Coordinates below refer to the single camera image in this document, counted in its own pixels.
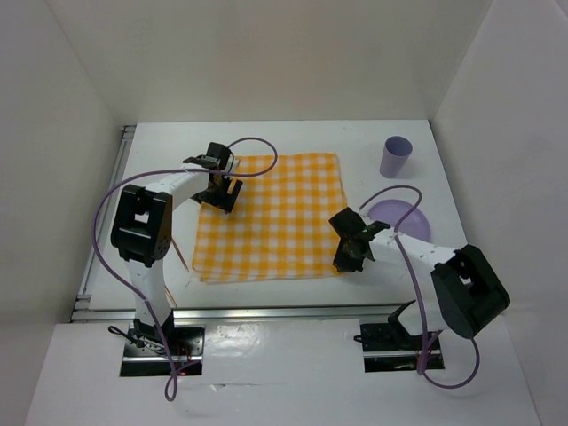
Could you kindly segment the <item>lilac plastic plate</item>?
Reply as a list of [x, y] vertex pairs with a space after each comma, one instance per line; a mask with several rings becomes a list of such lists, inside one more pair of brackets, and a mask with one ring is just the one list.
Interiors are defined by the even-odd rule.
[[[381, 221], [394, 227], [397, 222], [413, 207], [407, 201], [387, 199], [374, 204], [367, 215], [374, 221]], [[430, 223], [419, 210], [413, 210], [401, 223], [399, 230], [421, 241], [431, 241]]]

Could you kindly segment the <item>yellow white checkered cloth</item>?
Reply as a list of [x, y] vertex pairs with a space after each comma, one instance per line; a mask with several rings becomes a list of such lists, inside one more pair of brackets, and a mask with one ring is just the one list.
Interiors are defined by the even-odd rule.
[[201, 205], [192, 261], [201, 280], [334, 276], [329, 220], [347, 206], [337, 155], [242, 156], [237, 170], [248, 177], [232, 212]]

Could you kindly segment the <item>copper fork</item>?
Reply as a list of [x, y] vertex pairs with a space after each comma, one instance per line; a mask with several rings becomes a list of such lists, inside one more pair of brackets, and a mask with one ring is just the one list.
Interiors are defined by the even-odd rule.
[[190, 272], [189, 266], [187, 265], [187, 262], [186, 262], [186, 260], [185, 260], [185, 258], [184, 258], [184, 256], [183, 256], [183, 254], [182, 254], [182, 252], [181, 252], [179, 246], [178, 246], [177, 243], [173, 240], [173, 238], [172, 238], [172, 246], [173, 246], [173, 248], [174, 248], [174, 250], [175, 250], [175, 252], [176, 252], [176, 254], [177, 254], [177, 257], [178, 257], [180, 263], [183, 265], [185, 271], [186, 271], [187, 273], [189, 273], [189, 272]]

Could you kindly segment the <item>lilac plastic cup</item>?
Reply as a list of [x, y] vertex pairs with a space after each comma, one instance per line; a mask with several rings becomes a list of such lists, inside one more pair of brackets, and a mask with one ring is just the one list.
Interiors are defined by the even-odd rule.
[[383, 146], [380, 173], [384, 178], [395, 178], [413, 152], [412, 143], [401, 136], [387, 138]]

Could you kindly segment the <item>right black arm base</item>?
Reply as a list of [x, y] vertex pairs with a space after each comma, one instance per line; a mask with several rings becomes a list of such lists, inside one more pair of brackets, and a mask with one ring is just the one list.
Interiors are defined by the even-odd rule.
[[364, 323], [353, 341], [363, 351], [366, 373], [416, 371], [422, 352], [422, 335], [410, 335], [398, 321], [403, 310], [414, 302], [401, 305], [385, 322]]

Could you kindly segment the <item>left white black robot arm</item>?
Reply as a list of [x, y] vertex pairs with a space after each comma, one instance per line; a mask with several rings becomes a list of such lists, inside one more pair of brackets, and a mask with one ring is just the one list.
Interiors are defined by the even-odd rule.
[[238, 162], [231, 149], [211, 142], [205, 154], [184, 160], [194, 171], [175, 170], [146, 185], [126, 185], [120, 194], [111, 244], [127, 265], [136, 298], [135, 330], [156, 354], [176, 343], [173, 313], [165, 292], [163, 258], [172, 243], [173, 211], [192, 200], [230, 213], [242, 182], [226, 177]]

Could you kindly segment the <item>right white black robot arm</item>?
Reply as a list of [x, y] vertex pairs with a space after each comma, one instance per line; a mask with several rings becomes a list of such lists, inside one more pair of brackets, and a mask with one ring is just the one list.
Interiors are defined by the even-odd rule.
[[484, 253], [470, 244], [448, 248], [364, 219], [350, 208], [330, 220], [340, 240], [333, 266], [363, 272], [372, 262], [405, 269], [414, 300], [389, 317], [391, 344], [406, 348], [418, 335], [451, 330], [471, 339], [510, 306], [510, 297]]

